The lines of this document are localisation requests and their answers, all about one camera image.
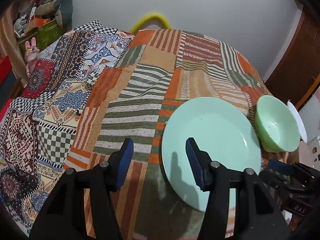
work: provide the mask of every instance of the yellow tube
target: yellow tube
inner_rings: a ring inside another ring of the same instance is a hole
[[[140,20],[138,20],[132,26],[132,28],[129,30],[129,32],[136,34],[140,30],[141,26],[150,20],[158,20],[162,24],[164,29],[172,29],[172,27],[166,17],[164,17],[160,13],[153,12],[153,13],[148,13],[147,15],[142,17]]]

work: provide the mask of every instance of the striped fabric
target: striped fabric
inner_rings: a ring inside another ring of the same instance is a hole
[[[166,122],[192,98],[217,97],[254,125],[257,100],[268,93],[254,67],[224,42],[177,30],[140,31],[116,68],[105,69],[92,88],[63,169],[91,169],[130,137],[134,154],[126,181],[111,194],[123,238],[196,239],[203,213],[185,204],[161,171]],[[84,208],[94,237],[89,190]],[[226,236],[233,235],[234,219],[230,206]]]

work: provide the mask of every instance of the metal screw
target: metal screw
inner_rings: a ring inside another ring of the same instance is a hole
[[[211,162],[210,165],[214,168],[218,168],[220,166],[220,163],[214,161],[214,162]]]
[[[100,167],[105,168],[108,167],[109,163],[107,161],[100,162]]]
[[[254,174],[254,170],[253,170],[253,169],[251,169],[251,168],[247,168],[247,169],[245,169],[245,172],[246,172],[246,173],[248,173],[249,175]]]
[[[73,173],[73,168],[68,168],[68,169],[66,169],[66,174],[67,175],[70,175],[70,174],[72,174]]]

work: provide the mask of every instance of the green box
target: green box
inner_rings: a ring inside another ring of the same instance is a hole
[[[31,38],[35,37],[37,42],[37,47],[40,51],[47,48],[50,44],[54,43],[58,38],[60,38],[66,30],[64,28],[59,27],[56,19],[48,22],[45,25],[42,25],[39,28],[34,28],[29,31],[26,35],[20,37],[18,39],[18,44],[24,55],[26,48],[24,44],[26,41],[31,41]]]

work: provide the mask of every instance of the plate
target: plate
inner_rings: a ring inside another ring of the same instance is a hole
[[[300,117],[299,112],[297,111],[297,109],[295,108],[295,106],[288,101],[287,102],[287,106],[291,112],[291,114],[293,115],[293,117],[295,118],[298,128],[299,128],[299,133],[300,133],[300,138],[307,143],[308,142],[308,137],[307,137],[307,131],[306,128],[304,127],[303,121]]]
[[[162,138],[165,174],[179,197],[205,211],[209,192],[196,185],[187,158],[186,140],[193,137],[202,151],[228,169],[252,168],[259,174],[261,150],[249,120],[233,105],[218,98],[200,97],[179,106],[169,118]],[[236,205],[230,191],[229,207]]]

